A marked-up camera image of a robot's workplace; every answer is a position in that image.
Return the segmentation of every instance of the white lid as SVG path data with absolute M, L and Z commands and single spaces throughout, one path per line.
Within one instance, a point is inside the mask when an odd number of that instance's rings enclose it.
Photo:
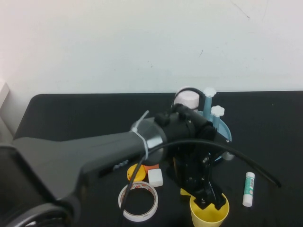
M 207 87 L 203 90 L 203 93 L 206 97 L 214 97 L 215 94 L 217 94 L 217 91 L 213 87 Z
M 179 103 L 179 104 L 187 106 L 190 109 L 197 109 L 199 106 L 199 98 L 200 98 L 200 96 L 194 91 L 182 91 L 175 98 L 174 104 Z
M 219 105 L 213 106 L 210 113 L 215 117 L 221 117 L 224 115 L 225 109 L 223 107 L 220 107 Z
M 255 178 L 255 174 L 252 173 L 252 172 L 247 172 L 245 177 L 252 177 L 252 178 Z
M 252 206 L 252 195 L 244 194 L 242 204 L 246 207 L 251 207 Z

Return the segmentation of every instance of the black table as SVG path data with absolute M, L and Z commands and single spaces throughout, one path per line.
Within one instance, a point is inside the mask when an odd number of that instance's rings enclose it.
M 151 115 L 166 110 L 172 99 L 169 93 L 38 95 L 30 101 L 15 138 L 63 141 L 123 132 L 145 110 Z M 231 129 L 234 147 L 282 183 L 278 189 L 256 174 L 253 206 L 245 208 L 245 173 L 252 169 L 237 158 L 217 166 L 214 179 L 230 203 L 222 226 L 303 226 L 303 92 L 219 93 L 213 104 L 225 108 L 222 119 Z M 160 166 L 165 172 L 167 163 Z M 127 184 L 126 170 L 115 171 L 90 187 L 76 226 L 114 226 L 117 197 Z M 180 200 L 173 181 L 165 174 L 163 178 L 163 187 L 157 188 L 156 214 L 141 224 L 126 220 L 125 226 L 193 226 L 189 204 Z

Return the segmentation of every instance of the black wire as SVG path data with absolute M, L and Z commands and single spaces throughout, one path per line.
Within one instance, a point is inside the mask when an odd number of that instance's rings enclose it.
M 166 143 L 166 144 L 160 144 L 160 145 L 154 147 L 153 149 L 151 149 L 149 151 L 149 155 L 153 154 L 154 152 L 156 152 L 157 150 L 159 150 L 161 148 L 166 148 L 166 147 L 171 147 L 171 146 L 181 145 L 181 144 L 204 144 L 204 145 L 212 146 L 214 148 L 220 148 L 220 149 L 226 150 L 226 151 L 232 153 L 233 155 L 235 155 L 236 157 L 238 157 L 239 159 L 241 159 L 242 161 L 246 162 L 249 166 L 251 166 L 253 169 L 258 171 L 259 174 L 261 174 L 264 178 L 266 178 L 270 182 L 276 184 L 279 188 L 281 187 L 281 183 L 279 182 L 278 179 L 276 179 L 273 175 L 271 175 L 268 171 L 266 171 L 263 167 L 261 167 L 258 163 L 253 161 L 248 156 L 242 154 L 241 152 L 237 151 L 236 149 L 230 148 L 230 147 L 228 147 L 226 145 L 223 145 L 223 144 L 215 143 L 215 142 L 210 141 L 210 140 L 187 139 L 187 140 L 177 140 L 177 141 Z M 125 206 L 126 206 L 126 199 L 127 199 L 127 196 L 130 192 L 130 189 L 133 185 L 134 178 L 137 175 L 137 173 L 139 171 L 139 168 L 142 165 L 144 160 L 145 160 L 145 154 L 142 157 L 142 159 L 140 160 L 140 162 L 138 163 L 138 165 L 136 166 L 136 168 L 134 170 L 134 173 L 133 173 L 133 175 L 132 175 L 132 177 L 129 181 L 129 184 L 126 188 L 125 195 L 123 197 L 123 201 L 122 201 L 122 204 L 121 204 L 121 209 L 120 209 L 120 214 L 119 214 L 119 219 L 118 219 L 118 225 L 117 225 L 118 227 L 122 226 L 123 212 L 124 212 Z

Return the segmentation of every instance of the white glue stick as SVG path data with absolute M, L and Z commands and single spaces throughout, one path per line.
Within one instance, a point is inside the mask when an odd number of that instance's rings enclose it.
M 252 195 L 254 193 L 255 174 L 247 172 L 245 176 L 245 187 L 243 195 L 243 205 L 246 207 L 252 206 Z

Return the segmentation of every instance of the yellow plastic cup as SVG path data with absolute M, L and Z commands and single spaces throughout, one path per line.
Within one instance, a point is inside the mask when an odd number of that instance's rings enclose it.
M 194 202 L 196 198 L 190 197 L 190 212 L 195 227 L 218 227 L 222 224 L 229 212 L 228 200 L 224 194 L 222 195 L 225 197 L 226 203 L 219 210 L 213 204 L 202 210 Z

